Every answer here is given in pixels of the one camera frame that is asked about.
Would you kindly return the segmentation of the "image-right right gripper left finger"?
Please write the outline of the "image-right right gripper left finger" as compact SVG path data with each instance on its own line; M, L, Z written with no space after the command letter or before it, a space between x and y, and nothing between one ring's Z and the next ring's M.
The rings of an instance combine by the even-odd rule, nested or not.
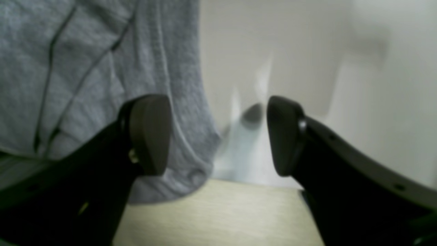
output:
M1 245L110 246L135 179L164 174L171 124L168 96L145 95L62 160L1 153Z

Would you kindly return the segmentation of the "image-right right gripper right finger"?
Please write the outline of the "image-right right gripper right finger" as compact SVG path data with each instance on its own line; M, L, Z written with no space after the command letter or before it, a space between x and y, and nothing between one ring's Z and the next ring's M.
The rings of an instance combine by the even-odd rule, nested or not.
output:
M274 168L303 187L326 246L436 245L435 190L367 157L296 101L271 96L267 127Z

